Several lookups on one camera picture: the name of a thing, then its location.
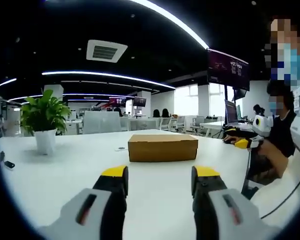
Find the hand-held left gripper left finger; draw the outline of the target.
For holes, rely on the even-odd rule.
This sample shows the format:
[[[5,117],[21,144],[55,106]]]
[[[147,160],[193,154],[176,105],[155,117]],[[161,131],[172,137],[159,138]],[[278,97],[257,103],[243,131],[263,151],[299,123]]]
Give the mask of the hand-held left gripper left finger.
[[[93,188],[65,203],[53,223],[40,227],[46,240],[121,240],[127,211],[129,171],[126,165],[106,169]]]

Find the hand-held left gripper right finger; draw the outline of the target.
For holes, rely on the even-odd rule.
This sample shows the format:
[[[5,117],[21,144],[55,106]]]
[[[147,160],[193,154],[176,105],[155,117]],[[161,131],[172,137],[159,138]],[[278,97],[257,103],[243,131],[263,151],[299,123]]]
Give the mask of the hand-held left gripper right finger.
[[[261,220],[258,208],[238,190],[227,188],[210,167],[192,167],[191,194],[198,240],[271,240],[280,232]]]

